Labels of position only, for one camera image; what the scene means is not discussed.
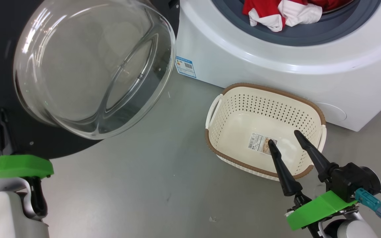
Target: washing machine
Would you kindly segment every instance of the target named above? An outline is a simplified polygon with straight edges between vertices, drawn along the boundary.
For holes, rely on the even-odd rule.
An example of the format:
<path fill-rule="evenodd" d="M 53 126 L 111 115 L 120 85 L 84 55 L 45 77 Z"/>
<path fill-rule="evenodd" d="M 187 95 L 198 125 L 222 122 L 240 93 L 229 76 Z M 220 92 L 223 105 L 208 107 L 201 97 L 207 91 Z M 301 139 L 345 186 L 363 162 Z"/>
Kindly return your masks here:
<path fill-rule="evenodd" d="M 220 87 L 269 86 L 315 102 L 359 131 L 381 110 L 381 0 L 354 0 L 317 23 L 249 25 L 244 0 L 181 0 L 176 67 Z"/>

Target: gray floor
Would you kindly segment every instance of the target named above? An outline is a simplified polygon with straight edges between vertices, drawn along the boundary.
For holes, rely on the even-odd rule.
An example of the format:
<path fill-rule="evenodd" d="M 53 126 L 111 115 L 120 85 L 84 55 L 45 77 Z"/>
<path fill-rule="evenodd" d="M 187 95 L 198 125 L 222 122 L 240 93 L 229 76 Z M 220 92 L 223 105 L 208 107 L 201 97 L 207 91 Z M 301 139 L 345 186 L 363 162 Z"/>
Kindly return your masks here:
<path fill-rule="evenodd" d="M 136 126 L 53 160 L 56 174 L 42 182 L 50 237 L 310 237 L 287 225 L 292 199 L 278 182 L 236 169 L 208 149 L 205 117 L 221 91 L 174 72 Z M 327 128 L 330 161 L 368 166 L 381 178 L 381 113 L 358 133 Z M 315 171 L 300 182 L 311 197 L 320 184 Z M 368 209 L 362 215 L 381 237 L 381 220 Z"/>

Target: white plastic basket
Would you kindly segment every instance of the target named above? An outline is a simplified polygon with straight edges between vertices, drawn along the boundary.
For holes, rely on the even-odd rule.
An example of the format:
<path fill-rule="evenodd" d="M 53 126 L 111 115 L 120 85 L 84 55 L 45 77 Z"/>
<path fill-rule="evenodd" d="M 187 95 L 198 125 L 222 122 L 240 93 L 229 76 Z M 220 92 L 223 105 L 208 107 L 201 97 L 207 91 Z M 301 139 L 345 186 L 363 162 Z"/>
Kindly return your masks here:
<path fill-rule="evenodd" d="M 295 179 L 307 175 L 313 163 L 299 145 L 299 130 L 321 152 L 326 139 L 322 111 L 304 98 L 249 83 L 224 89 L 208 111 L 205 138 L 224 162 L 248 173 L 278 181 L 268 146 L 277 140 L 282 159 Z"/>

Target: washing machine door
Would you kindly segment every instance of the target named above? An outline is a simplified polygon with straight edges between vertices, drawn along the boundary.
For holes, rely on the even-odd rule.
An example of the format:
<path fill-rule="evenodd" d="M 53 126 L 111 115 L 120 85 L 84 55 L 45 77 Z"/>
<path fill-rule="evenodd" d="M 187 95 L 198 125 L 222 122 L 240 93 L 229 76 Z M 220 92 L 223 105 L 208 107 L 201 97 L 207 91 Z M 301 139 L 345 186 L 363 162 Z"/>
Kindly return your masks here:
<path fill-rule="evenodd" d="M 0 107 L 19 146 L 57 158 L 139 121 L 173 69 L 178 5 L 0 1 Z"/>

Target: basket handle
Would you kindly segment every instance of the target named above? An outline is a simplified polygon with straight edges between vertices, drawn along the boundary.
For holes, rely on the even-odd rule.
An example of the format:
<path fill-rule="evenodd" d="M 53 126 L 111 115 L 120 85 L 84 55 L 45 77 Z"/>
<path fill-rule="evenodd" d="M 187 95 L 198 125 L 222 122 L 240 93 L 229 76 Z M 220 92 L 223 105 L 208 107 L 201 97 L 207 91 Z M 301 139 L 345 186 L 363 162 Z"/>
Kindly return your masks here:
<path fill-rule="evenodd" d="M 213 123 L 213 121 L 211 120 L 212 118 L 214 118 L 214 116 L 217 114 L 217 111 L 218 111 L 218 108 L 219 107 L 216 107 L 216 105 L 220 105 L 221 104 L 221 97 L 223 95 L 220 94 L 216 97 L 216 99 L 214 99 L 213 103 L 211 104 L 211 107 L 210 107 L 210 110 L 208 110 L 208 114 L 207 114 L 207 120 L 205 121 L 205 128 L 208 129 L 211 124 Z"/>
<path fill-rule="evenodd" d="M 318 150 L 320 152 L 322 152 L 322 150 L 324 149 L 324 144 L 325 144 L 325 138 L 327 136 L 327 129 L 325 128 L 325 125 L 322 125 L 322 133 L 321 133 L 321 138 L 320 138 L 320 142 L 318 144 Z"/>

